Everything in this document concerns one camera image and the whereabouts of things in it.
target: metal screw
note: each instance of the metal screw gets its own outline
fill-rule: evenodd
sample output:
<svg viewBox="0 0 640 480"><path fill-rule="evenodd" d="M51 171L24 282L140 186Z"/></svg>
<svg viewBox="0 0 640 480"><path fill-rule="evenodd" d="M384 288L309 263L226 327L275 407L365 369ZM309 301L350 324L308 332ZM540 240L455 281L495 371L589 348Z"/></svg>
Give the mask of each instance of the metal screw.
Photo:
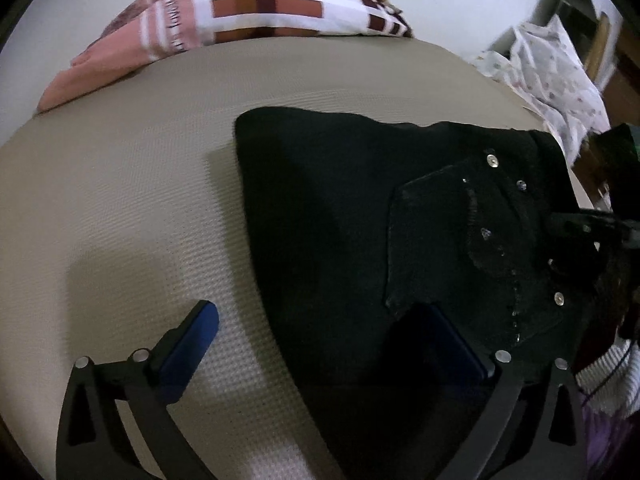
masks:
<svg viewBox="0 0 640 480"><path fill-rule="evenodd" d="M78 359L76 359L76 368L84 368L85 366L87 366L89 364L89 358L86 355L83 355L82 357L79 357Z"/></svg>
<svg viewBox="0 0 640 480"><path fill-rule="evenodd" d="M567 363L567 361L565 361L561 357L556 359L556 368L558 368L558 370L566 370L568 367L569 363Z"/></svg>
<svg viewBox="0 0 640 480"><path fill-rule="evenodd" d="M487 155L486 156L486 162L492 168L497 168L498 164L499 164L498 163L498 157L496 157L495 155Z"/></svg>
<svg viewBox="0 0 640 480"><path fill-rule="evenodd" d="M509 363L511 362L511 354L509 352L507 352L506 350L498 350L495 353L495 358L497 361L500 361L501 363Z"/></svg>
<svg viewBox="0 0 640 480"><path fill-rule="evenodd" d="M135 363L143 363L147 359L149 359L150 353L146 348L141 348L140 350L136 350L131 354L131 358Z"/></svg>

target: beige mattress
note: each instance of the beige mattress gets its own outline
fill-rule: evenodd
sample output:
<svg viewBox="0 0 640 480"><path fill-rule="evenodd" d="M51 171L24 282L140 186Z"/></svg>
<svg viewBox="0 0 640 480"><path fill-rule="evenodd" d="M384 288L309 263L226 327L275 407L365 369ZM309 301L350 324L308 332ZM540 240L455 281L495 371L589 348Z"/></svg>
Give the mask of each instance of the beige mattress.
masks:
<svg viewBox="0 0 640 480"><path fill-rule="evenodd" d="M32 119L0 149L0 413L44 478L74 360L153 346L199 299L221 329L170 407L196 452L220 480L340 478L252 275L232 127L261 105L542 124L453 54L395 38L202 48Z"/></svg>

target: black cable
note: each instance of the black cable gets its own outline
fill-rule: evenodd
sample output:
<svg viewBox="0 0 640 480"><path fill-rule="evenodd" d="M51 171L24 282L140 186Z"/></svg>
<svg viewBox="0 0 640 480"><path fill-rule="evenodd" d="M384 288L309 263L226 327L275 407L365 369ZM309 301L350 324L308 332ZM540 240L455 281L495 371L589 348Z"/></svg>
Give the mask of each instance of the black cable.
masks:
<svg viewBox="0 0 640 480"><path fill-rule="evenodd" d="M615 375L615 373L618 371L618 369L622 366L622 363L625 362L625 359L629 356L629 354L631 353L631 349L634 347L634 345L636 344L636 341L632 341L631 345L629 345L629 348L626 350L625 354L620 358L620 361L618 361L618 363L616 364L616 366L613 368L612 371L610 371L609 375L606 376L601 382L600 384L598 384L598 386L595 387L595 389L587 395L586 399L583 400L582 402L582 406L584 407L587 402L589 402L591 399L593 399L593 396L595 394L597 394L602 387L607 384L610 380L610 378L613 377L613 375Z"/></svg>

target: pink fabric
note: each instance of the pink fabric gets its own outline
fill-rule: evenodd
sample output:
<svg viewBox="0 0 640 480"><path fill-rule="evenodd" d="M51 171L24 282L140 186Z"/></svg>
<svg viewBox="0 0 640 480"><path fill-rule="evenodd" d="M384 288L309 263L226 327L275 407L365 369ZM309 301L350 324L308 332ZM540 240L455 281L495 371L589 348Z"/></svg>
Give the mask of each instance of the pink fabric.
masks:
<svg viewBox="0 0 640 480"><path fill-rule="evenodd" d="M400 13L387 0L136 0L56 75L38 111L207 44L266 36L411 36Z"/></svg>

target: folded black garment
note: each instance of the folded black garment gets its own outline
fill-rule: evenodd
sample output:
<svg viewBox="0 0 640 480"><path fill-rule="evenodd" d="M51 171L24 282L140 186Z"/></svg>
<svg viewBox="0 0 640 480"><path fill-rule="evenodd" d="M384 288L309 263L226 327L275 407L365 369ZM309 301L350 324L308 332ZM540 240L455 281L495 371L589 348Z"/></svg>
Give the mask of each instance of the folded black garment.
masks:
<svg viewBox="0 0 640 480"><path fill-rule="evenodd" d="M430 352L432 306L531 383L571 362L597 253L543 231L578 212L549 134L258 108L236 143L271 329L348 478L432 478L486 401Z"/></svg>

